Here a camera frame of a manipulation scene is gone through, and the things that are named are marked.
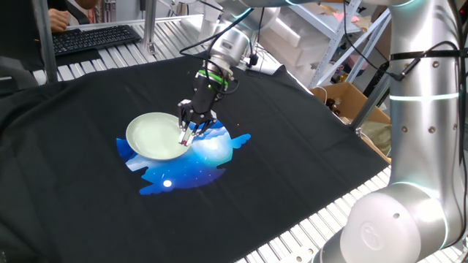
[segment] blue graphic print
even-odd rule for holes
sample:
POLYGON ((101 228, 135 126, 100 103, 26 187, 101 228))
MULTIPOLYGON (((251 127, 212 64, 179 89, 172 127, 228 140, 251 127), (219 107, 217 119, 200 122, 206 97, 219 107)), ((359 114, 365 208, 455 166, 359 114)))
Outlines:
POLYGON ((120 157, 130 170, 134 172, 148 167, 141 178, 153 184, 140 190, 140 194, 146 195, 213 182, 225 171, 217 167, 231 161, 233 149, 239 149, 250 137, 250 134, 244 134, 231 139, 229 132, 218 121, 203 137, 194 138, 184 155, 168 161, 147 159, 134 152, 126 140, 117 139, 116 143, 120 157))

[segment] metal pole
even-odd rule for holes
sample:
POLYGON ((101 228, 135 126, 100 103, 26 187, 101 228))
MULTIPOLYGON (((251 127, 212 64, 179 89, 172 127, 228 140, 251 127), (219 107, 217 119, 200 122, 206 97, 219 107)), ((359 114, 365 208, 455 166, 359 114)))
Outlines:
MULTIPOLYGON (((361 43, 364 42, 364 40, 367 39, 367 37, 370 34, 373 34, 374 30, 378 27, 379 24, 384 22, 384 19, 386 19, 387 16, 390 16, 390 11, 388 9, 385 12, 382 13, 382 15, 371 25, 371 27, 369 28, 369 30, 366 33, 364 33, 362 36, 359 37, 358 40, 356 40, 356 42, 354 42, 354 46, 358 47, 361 43)), ((346 50, 346 52, 341 56, 341 58, 339 58, 339 60, 325 74, 323 74, 321 76, 321 78, 320 78, 320 80, 318 82, 318 85, 322 85, 322 83, 325 82, 327 77, 330 76, 332 73, 334 73, 336 71, 336 69, 338 69, 338 67, 341 64, 343 64, 343 62, 346 60, 346 58, 348 58, 353 52, 354 52, 354 48, 352 48, 352 47, 348 48, 348 50, 346 50)))
POLYGON ((156 20, 156 0, 146 0, 145 11, 145 36, 142 45, 151 55, 156 54, 154 44, 154 21, 156 20))
MULTIPOLYGON (((375 29, 374 33, 372 34, 369 42, 367 42, 366 47, 364 48, 362 54, 368 58, 371 54, 371 51, 374 49, 375 45, 379 41, 380 36, 382 36, 383 31, 387 28, 388 23, 390 22, 390 14, 386 15, 386 19, 381 22, 378 27, 375 29)), ((362 69, 364 65, 364 57, 361 56, 358 59, 358 62, 352 68, 350 75, 346 78, 346 82, 352 83, 354 79, 358 76, 359 71, 362 69)))
MULTIPOLYGON (((351 19, 353 15, 356 13, 356 10, 358 9, 360 4, 361 4, 361 0, 351 0, 350 4, 348 4, 348 7, 346 8, 347 13, 344 14, 346 15, 347 29, 351 26, 351 19)), ((323 76, 323 73, 325 72, 328 63, 333 58, 333 55, 335 54, 336 49, 340 45, 340 42, 343 36, 344 36, 344 20, 339 24, 339 27, 338 27, 337 32, 335 33, 335 36, 330 39, 330 44, 328 44, 328 49, 325 52, 325 55, 323 56, 322 61, 319 63, 317 70, 315 71, 315 75, 309 84, 309 88, 314 88, 317 85, 321 84, 320 78, 323 76)))
POLYGON ((365 103, 361 111, 356 115, 356 118, 354 118, 354 120, 350 124, 350 129, 356 131, 363 125, 364 121, 366 121, 367 118, 371 115, 375 106, 389 88, 390 76, 385 74, 380 80, 379 84, 377 84, 377 87, 374 89, 374 92, 372 92, 371 96, 369 96, 369 98, 367 99, 367 102, 365 103))
POLYGON ((33 0, 36 12, 37 29, 41 42, 42 60, 48 83, 58 82, 56 56, 53 51, 52 31, 50 30, 49 7, 47 0, 33 0))

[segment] metal table frame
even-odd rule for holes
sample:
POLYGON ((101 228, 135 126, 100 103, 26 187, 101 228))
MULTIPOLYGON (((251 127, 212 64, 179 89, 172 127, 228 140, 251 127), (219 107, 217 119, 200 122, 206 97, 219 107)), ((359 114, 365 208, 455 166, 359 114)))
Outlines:
MULTIPOLYGON (((201 16, 156 19, 154 24, 154 44, 157 52, 154 55, 147 52, 144 47, 138 44, 108 47, 99 50, 102 59, 59 66, 56 68, 55 77, 57 77, 58 81, 74 80, 92 72, 177 58, 181 56, 178 53, 181 48, 197 41, 197 27, 189 25, 197 25, 198 23, 202 23, 202 20, 201 16)), ((119 24, 130 25, 143 37, 144 20, 74 26, 69 29, 80 28, 82 30, 90 30, 119 24)), ((192 53, 202 51, 204 51, 203 47, 191 50, 192 53)), ((275 58, 267 53, 263 55, 266 61, 276 61, 275 58)), ((49 70, 33 72, 40 84, 46 83, 46 75, 49 76, 50 80, 53 79, 54 76, 50 76, 53 69, 49 70)), ((310 262, 319 248, 346 224, 351 207, 358 199, 365 194, 387 186, 390 180, 390 169, 391 167, 386 168, 363 185, 325 206, 318 213, 305 218, 290 230, 255 249, 238 262, 310 262)), ((460 255, 461 252, 456 248, 447 248, 436 252, 422 262, 454 262, 460 255)))

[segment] cardboard box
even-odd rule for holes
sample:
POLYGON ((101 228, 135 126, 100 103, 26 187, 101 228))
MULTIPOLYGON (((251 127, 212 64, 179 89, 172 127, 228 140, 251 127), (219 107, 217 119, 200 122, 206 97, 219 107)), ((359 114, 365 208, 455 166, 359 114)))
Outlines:
MULTIPOLYGON (((355 86, 351 83, 338 83, 335 85, 323 87, 327 91, 329 99, 341 99, 341 103, 336 108, 340 111, 340 117, 344 117, 344 122, 347 119, 354 119, 356 115, 361 111, 361 108, 367 101, 367 97, 364 96, 355 86)), ((312 88, 310 91, 319 99, 325 103, 325 92, 321 88, 312 88)), ((375 121, 379 123, 390 124, 390 118, 381 111, 378 107, 375 107, 371 115, 367 119, 368 121, 375 121)), ((370 140, 363 137, 372 149, 374 149, 387 163, 391 164, 391 159, 387 158, 370 140)))

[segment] black cable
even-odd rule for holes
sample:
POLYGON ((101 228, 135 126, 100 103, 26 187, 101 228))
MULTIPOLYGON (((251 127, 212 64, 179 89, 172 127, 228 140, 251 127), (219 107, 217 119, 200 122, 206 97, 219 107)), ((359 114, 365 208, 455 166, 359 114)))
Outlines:
MULTIPOLYGON (((218 38, 220 38, 221 35, 223 35, 223 34, 226 33, 227 31, 229 31, 231 28, 233 28, 234 26, 237 26, 240 22, 242 22, 242 20, 243 20, 244 18, 246 18, 247 15, 249 15, 252 11, 253 11, 253 9, 250 9, 245 15, 243 15, 242 17, 240 17, 239 19, 237 19, 234 23, 232 23, 230 26, 228 26, 225 30, 223 30, 223 31, 219 32, 218 34, 215 34, 215 35, 213 35, 213 36, 211 36, 211 37, 209 37, 209 38, 207 38, 207 39, 204 39, 204 40, 202 40, 202 41, 200 41, 200 42, 197 42, 197 43, 195 43, 195 44, 193 44, 193 45, 190 45, 189 47, 185 47, 185 48, 183 48, 182 50, 180 50, 179 53, 180 53, 181 55, 188 56, 189 54, 184 53, 185 51, 187 51, 187 50, 189 50, 189 49, 191 49, 191 48, 197 47, 198 45, 201 45, 201 44, 203 44, 203 43, 206 43, 206 42, 208 42, 208 41, 210 41, 210 40, 212 40, 212 39, 216 39, 216 40, 217 40, 218 38)), ((208 50, 207 50, 207 51, 208 51, 208 56, 210 55, 211 48, 213 47, 213 45, 214 45, 214 43, 215 43, 216 40, 214 40, 214 41, 211 43, 210 47, 208 48, 208 50)))
POLYGON ((373 68, 375 68, 378 72, 381 72, 383 74, 387 74, 389 76, 391 76, 392 78, 394 79, 397 79, 398 78, 398 75, 394 74, 394 73, 390 73, 390 72, 387 72, 385 70, 381 70, 379 69, 378 67, 376 67, 375 65, 373 65, 373 63, 371 63, 366 57, 365 55, 363 55, 355 46, 354 44, 351 42, 350 38, 348 37, 348 33, 347 33, 347 30, 346 30, 346 1, 343 1, 343 23, 344 23, 344 38, 346 38, 346 40, 351 44, 351 47, 361 56, 364 58, 364 60, 369 64, 371 65, 373 68))
POLYGON ((378 72, 381 72, 383 74, 387 74, 389 76, 391 76, 393 79, 397 80, 397 81, 402 81, 411 71, 412 69, 415 68, 415 66, 421 61, 421 59, 427 55, 427 53, 431 52, 434 48, 437 48, 441 45, 450 45, 454 50, 458 50, 458 48, 456 47, 455 44, 453 44, 452 42, 450 41, 442 41, 440 43, 437 43, 435 46, 429 48, 428 50, 424 51, 423 53, 421 53, 417 58, 413 59, 411 61, 411 63, 409 63, 408 66, 406 66, 403 71, 397 75, 397 74, 394 74, 394 73, 391 73, 391 72, 387 72, 385 70, 381 70, 379 68, 377 68, 375 65, 373 65, 373 63, 371 63, 367 57, 365 57, 365 55, 363 55, 355 46, 354 44, 351 42, 350 38, 348 37, 348 34, 347 34, 347 30, 346 30, 346 3, 343 2, 343 10, 344 10, 344 16, 343 16, 343 23, 344 23, 344 38, 349 42, 349 44, 351 45, 351 47, 354 49, 354 51, 356 51, 356 53, 358 53, 361 57, 364 58, 364 60, 369 64, 371 65, 373 68, 375 68, 378 72))
MULTIPOLYGON (((465 37, 463 33, 463 29, 461 28, 463 25, 463 20, 461 19, 460 12, 458 12, 456 8, 456 3, 454 0, 449 1, 453 12, 456 13, 456 20, 457 20, 457 33, 458 33, 458 46, 462 49, 465 46, 465 37)), ((458 116, 459 116, 459 126, 460 126, 460 137, 459 137, 459 161, 460 164, 463 164, 463 171, 464 171, 464 194, 463 194, 463 226, 461 230, 460 237, 457 239, 456 242, 461 240, 464 236, 464 233, 467 229, 467 195, 468 195, 468 174, 467 174, 467 162, 464 155, 464 132, 465 132, 465 118, 466 118, 466 111, 467 111, 467 73, 465 68, 465 58, 460 58, 460 67, 459 67, 459 80, 458 80, 458 116)), ((468 257, 468 254, 465 255, 462 262, 464 262, 468 257)))
POLYGON ((258 50, 258 43, 260 43, 260 30, 262 29, 262 22, 263 22, 263 15, 265 14, 265 8, 262 8, 262 15, 260 16, 260 23, 258 24, 258 35, 257 35, 257 47, 255 48, 258 50))
POLYGON ((208 55, 210 55, 211 53, 211 49, 213 48, 214 44, 216 43, 216 41, 226 32, 228 32, 231 28, 233 28, 234 26, 237 26, 240 22, 242 22, 242 20, 244 20, 247 16, 250 15, 251 12, 253 12, 254 9, 251 8, 249 9, 249 11, 247 11, 244 15, 242 15, 240 18, 238 18, 236 21, 234 21, 234 23, 230 24, 225 30, 219 32, 218 34, 216 34, 216 37, 214 38, 213 42, 211 43, 210 47, 208 48, 208 55))
POLYGON ((218 11, 220 11, 220 12, 224 12, 223 9, 218 8, 218 7, 215 7, 214 5, 212 5, 212 4, 210 4, 210 3, 207 3, 207 2, 201 1, 201 0, 199 0, 199 2, 202 3, 202 4, 205 4, 205 5, 207 5, 207 6, 211 7, 211 8, 213 8, 213 9, 216 9, 216 10, 218 10, 218 11))
MULTIPOLYGON (((189 50, 190 48, 193 48, 193 47, 196 47, 198 45, 201 45, 203 43, 206 43, 210 40, 213 40, 209 46, 209 48, 207 49, 206 51, 206 54, 207 54, 207 57, 210 56, 210 53, 211 53, 211 49, 213 48, 214 44, 216 43, 216 41, 226 32, 228 32, 230 29, 232 29, 233 27, 237 26, 240 22, 242 22, 242 20, 244 20, 248 15, 250 15, 250 13, 254 11, 252 8, 246 12, 245 14, 243 14, 240 18, 238 18, 236 21, 234 21, 233 23, 231 23, 225 30, 219 32, 218 34, 215 34, 207 39, 204 39, 198 43, 195 43, 189 47, 185 47, 184 49, 180 50, 179 53, 181 55, 184 55, 184 56, 191 56, 193 58, 198 58, 198 59, 203 59, 205 61, 205 66, 204 66, 204 70, 205 70, 205 74, 206 74, 206 79, 208 80, 208 83, 209 85, 211 85, 213 88, 215 88, 216 86, 215 85, 212 85, 211 84, 211 81, 210 81, 210 77, 209 77, 209 72, 208 72, 208 62, 213 64, 216 68, 218 68, 218 70, 220 71, 220 73, 222 74, 222 69, 219 65, 217 65, 216 63, 214 63, 213 61, 211 61, 209 58, 202 58, 202 57, 199 57, 199 56, 194 56, 192 54, 188 54, 188 53, 185 53, 185 51, 189 50)), ((228 94, 232 94, 234 93, 237 88, 239 87, 240 85, 240 82, 238 80, 235 80, 238 84, 237 86, 232 90, 232 91, 222 91, 222 90, 218 90, 215 88, 216 92, 220 93, 220 94, 223 94, 223 95, 228 95, 228 94)), ((222 74, 222 85, 224 85, 224 83, 226 82, 226 79, 224 77, 224 74, 222 74)))

